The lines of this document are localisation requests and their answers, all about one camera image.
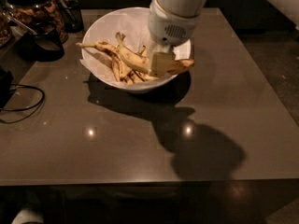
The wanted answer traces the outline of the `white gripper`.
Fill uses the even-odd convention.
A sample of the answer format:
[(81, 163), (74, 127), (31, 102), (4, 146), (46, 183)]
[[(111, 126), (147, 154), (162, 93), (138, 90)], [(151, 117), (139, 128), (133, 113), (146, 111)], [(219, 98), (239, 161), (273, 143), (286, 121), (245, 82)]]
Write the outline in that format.
[(185, 43), (198, 23), (199, 16), (182, 17), (152, 0), (149, 6), (149, 32), (155, 42), (149, 47), (149, 75), (162, 77), (174, 61), (172, 46)]

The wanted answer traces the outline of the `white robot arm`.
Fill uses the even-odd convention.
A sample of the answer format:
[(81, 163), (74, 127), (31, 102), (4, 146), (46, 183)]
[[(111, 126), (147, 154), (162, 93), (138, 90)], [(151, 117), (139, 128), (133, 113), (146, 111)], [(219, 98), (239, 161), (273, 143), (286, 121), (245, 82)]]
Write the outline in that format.
[[(173, 49), (192, 36), (207, 0), (151, 0), (149, 33), (149, 73), (156, 77), (174, 71)], [(266, 0), (296, 26), (299, 25), (299, 0)]]

